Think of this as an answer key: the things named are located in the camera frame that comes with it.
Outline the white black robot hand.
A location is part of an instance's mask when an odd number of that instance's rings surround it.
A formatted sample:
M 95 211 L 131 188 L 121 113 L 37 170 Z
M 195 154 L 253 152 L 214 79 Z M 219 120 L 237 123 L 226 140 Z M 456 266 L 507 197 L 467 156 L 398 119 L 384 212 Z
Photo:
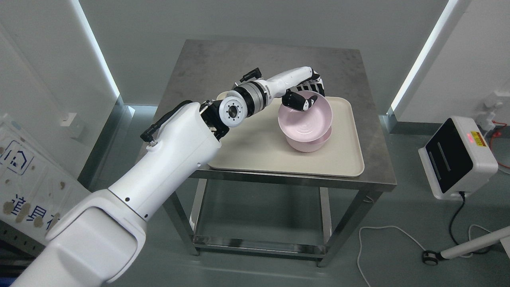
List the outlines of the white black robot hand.
M 307 111 L 318 100 L 318 96 L 304 98 L 297 91 L 313 91 L 321 96 L 326 96 L 321 76 L 311 67 L 299 67 L 283 71 L 268 80 L 264 86 L 267 88 L 267 103 L 272 103 L 274 98 L 281 98 L 282 104 L 296 111 Z

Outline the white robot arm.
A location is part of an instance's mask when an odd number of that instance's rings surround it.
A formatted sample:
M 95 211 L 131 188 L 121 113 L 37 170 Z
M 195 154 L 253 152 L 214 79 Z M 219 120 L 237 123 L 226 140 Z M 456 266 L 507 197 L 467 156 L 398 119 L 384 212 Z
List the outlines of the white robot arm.
M 13 287 L 99 287 L 126 272 L 146 241 L 147 222 L 182 182 L 221 148 L 219 138 L 294 86 L 283 72 L 243 79 L 223 98 L 184 100 L 142 134 L 146 154 L 107 189 L 73 207 Z

